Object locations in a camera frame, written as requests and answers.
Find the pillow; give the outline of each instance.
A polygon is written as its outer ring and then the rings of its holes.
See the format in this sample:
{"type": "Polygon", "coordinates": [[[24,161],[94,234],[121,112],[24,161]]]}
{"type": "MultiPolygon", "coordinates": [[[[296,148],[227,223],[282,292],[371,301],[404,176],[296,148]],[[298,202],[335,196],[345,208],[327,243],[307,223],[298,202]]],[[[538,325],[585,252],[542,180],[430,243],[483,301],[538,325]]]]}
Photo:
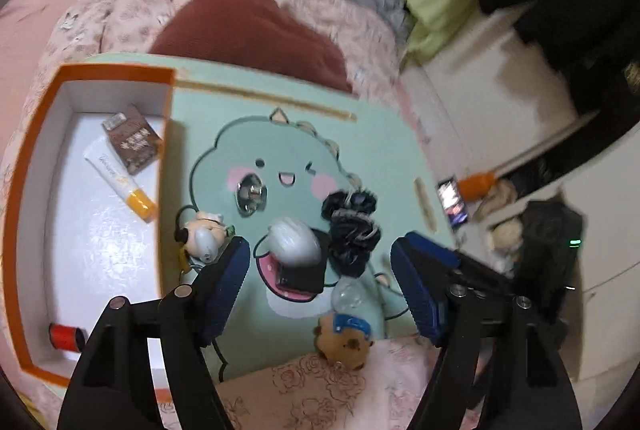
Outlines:
{"type": "Polygon", "coordinates": [[[338,47],[275,0],[192,0],[150,53],[256,68],[351,92],[338,47]]]}

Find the blue gripper pad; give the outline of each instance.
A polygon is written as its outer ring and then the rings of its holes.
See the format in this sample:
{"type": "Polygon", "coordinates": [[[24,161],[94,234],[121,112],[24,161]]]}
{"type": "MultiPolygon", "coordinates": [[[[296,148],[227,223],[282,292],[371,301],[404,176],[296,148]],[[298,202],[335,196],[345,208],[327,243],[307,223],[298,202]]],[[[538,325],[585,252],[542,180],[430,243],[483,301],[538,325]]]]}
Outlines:
{"type": "MultiPolygon", "coordinates": [[[[249,264],[251,264],[251,249],[249,243],[242,239],[226,264],[215,291],[207,297],[204,327],[200,333],[204,344],[211,344],[216,337],[222,334],[242,287],[242,282],[244,282],[244,277],[249,271],[249,264]]],[[[220,265],[220,261],[209,265],[220,265]]]]}
{"type": "Polygon", "coordinates": [[[442,247],[440,244],[423,237],[415,231],[410,231],[404,235],[406,240],[420,253],[424,253],[426,256],[435,258],[440,263],[444,264],[451,269],[455,269],[460,266],[460,259],[456,256],[456,253],[446,247],[442,247]]]}
{"type": "MultiPolygon", "coordinates": [[[[391,269],[409,305],[418,332],[439,347],[448,331],[448,301],[442,291],[436,294],[434,294],[435,291],[429,291],[402,246],[401,240],[399,238],[391,246],[391,269]]],[[[440,264],[434,268],[441,269],[444,266],[454,269],[460,264],[453,251],[433,243],[417,233],[407,233],[404,241],[417,251],[417,257],[433,259],[440,264]]]]}

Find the pink cheek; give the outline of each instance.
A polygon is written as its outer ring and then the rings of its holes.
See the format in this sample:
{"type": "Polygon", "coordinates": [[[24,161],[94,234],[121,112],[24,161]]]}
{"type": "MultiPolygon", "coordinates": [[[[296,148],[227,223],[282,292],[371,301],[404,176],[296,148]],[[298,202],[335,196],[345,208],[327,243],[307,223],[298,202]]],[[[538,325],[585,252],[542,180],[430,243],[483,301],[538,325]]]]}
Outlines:
{"type": "Polygon", "coordinates": [[[316,175],[311,181],[311,193],[318,201],[324,201],[330,193],[338,189],[334,178],[327,174],[316,175]]]}
{"type": "Polygon", "coordinates": [[[255,174],[255,170],[253,168],[246,168],[243,166],[231,168],[228,174],[226,174],[226,187],[228,190],[235,192],[238,189],[238,184],[242,181],[242,178],[248,174],[255,174]]]}

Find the phone screen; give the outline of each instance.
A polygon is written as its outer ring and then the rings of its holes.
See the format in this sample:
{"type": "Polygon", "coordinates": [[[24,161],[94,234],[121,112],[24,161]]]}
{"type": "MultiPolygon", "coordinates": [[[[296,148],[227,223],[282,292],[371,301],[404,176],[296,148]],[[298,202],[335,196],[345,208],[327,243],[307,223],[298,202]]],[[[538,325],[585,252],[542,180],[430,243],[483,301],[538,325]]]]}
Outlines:
{"type": "Polygon", "coordinates": [[[449,217],[449,222],[453,227],[462,225],[469,220],[465,201],[458,191],[458,184],[455,179],[441,182],[438,185],[438,196],[444,212],[449,217]]]}

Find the small toy figure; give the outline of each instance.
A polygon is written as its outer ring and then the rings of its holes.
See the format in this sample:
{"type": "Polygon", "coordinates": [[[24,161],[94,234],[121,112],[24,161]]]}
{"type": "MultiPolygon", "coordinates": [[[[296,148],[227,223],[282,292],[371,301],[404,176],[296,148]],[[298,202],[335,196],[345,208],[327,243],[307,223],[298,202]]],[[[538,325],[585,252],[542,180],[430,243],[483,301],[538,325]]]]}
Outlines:
{"type": "Polygon", "coordinates": [[[176,229],[174,238],[176,242],[184,245],[186,257],[190,256],[207,265],[218,259],[226,239],[235,235],[235,231],[233,226],[224,225],[222,215],[198,211],[195,220],[190,220],[184,227],[176,229]]]}
{"type": "Polygon", "coordinates": [[[327,314],[319,318],[314,335],[320,357],[331,365],[341,363],[348,370],[360,370],[367,363],[373,340],[371,327],[365,320],[327,314]]]}

